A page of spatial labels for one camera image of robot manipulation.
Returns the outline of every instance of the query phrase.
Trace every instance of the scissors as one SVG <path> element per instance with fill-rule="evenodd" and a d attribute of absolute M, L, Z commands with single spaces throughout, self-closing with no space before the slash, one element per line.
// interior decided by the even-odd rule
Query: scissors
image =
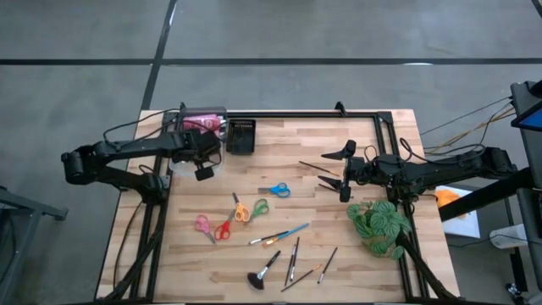
<path fill-rule="evenodd" d="M 233 195 L 233 197 L 234 197 L 235 206 L 236 206 L 236 208 L 235 208 L 235 220 L 242 221 L 242 222 L 247 222 L 248 219 L 251 216 L 251 212 L 248 210 L 248 208 L 245 208 L 239 202 L 239 198 L 237 198 L 237 195 L 234 192 L 231 193 L 231 195 Z"/>
<path fill-rule="evenodd" d="M 230 238 L 230 222 L 231 220 L 234 218 L 234 215 L 235 215 L 235 209 L 233 209 L 230 213 L 230 216 L 228 216 L 228 220 L 224 221 L 223 224 L 219 225 L 215 230 L 214 230 L 214 238 L 217 240 L 217 241 L 221 241 L 221 240 L 224 240 L 224 239 L 228 239 Z"/>
<path fill-rule="evenodd" d="M 278 185 L 273 187 L 259 187 L 258 192 L 272 192 L 278 197 L 288 197 L 290 195 L 290 189 L 284 182 L 280 182 Z"/>
<path fill-rule="evenodd" d="M 211 240 L 213 244 L 216 245 L 216 241 L 214 241 L 213 236 L 211 235 L 211 226 L 209 224 L 209 219 L 205 215 L 197 215 L 196 217 L 196 223 L 194 223 L 194 228 L 196 230 L 201 231 L 205 233 L 207 237 Z"/>
<path fill-rule="evenodd" d="M 256 203 L 254 203 L 254 210 L 252 210 L 252 215 L 250 219 L 247 222 L 245 222 L 245 225 L 248 225 L 248 223 L 250 223 L 254 217 L 258 215 L 267 214 L 268 212 L 269 212 L 269 204 L 268 204 L 267 199 L 265 198 L 259 199 L 258 201 L 256 201 Z"/>

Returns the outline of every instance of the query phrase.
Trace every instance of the blue scissors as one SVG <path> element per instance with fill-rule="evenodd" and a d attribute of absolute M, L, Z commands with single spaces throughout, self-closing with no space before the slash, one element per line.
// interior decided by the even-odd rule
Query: blue scissors
<path fill-rule="evenodd" d="M 258 192 L 272 192 L 278 197 L 288 197 L 290 195 L 290 189 L 284 182 L 280 182 L 277 186 L 273 187 L 259 187 Z"/>

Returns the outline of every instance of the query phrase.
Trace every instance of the pink scissors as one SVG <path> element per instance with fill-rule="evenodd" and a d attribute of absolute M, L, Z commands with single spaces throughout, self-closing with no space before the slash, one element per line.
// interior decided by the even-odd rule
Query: pink scissors
<path fill-rule="evenodd" d="M 197 215 L 196 223 L 194 223 L 194 228 L 198 231 L 205 233 L 205 235 L 211 240 L 211 242 L 216 245 L 213 236 L 211 235 L 211 225 L 209 224 L 209 219 L 205 215 Z"/>

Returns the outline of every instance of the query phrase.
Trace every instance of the white object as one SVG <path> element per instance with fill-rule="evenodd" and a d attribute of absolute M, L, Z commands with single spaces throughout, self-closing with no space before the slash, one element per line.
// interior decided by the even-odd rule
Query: white object
<path fill-rule="evenodd" d="M 527 246 L 527 236 L 523 224 L 492 230 L 489 238 L 493 246 L 499 249 Z"/>
<path fill-rule="evenodd" d="M 437 186 L 435 190 L 450 190 L 460 197 L 471 193 L 471 191 L 449 186 Z M 480 238 L 480 228 L 478 227 L 478 215 L 476 214 L 476 211 L 467 213 L 464 218 L 456 217 L 454 219 L 446 220 L 442 223 L 442 229 L 446 234 Z"/>

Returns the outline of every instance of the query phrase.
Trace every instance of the green scissors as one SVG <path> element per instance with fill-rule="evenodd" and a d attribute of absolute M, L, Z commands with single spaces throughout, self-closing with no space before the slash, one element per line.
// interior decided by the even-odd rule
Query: green scissors
<path fill-rule="evenodd" d="M 254 203 L 254 209 L 252 210 L 252 215 L 250 219 L 247 222 L 245 222 L 245 225 L 250 223 L 254 217 L 258 215 L 264 215 L 267 213 L 269 213 L 269 204 L 265 198 L 262 198 L 256 201 L 256 203 Z"/>

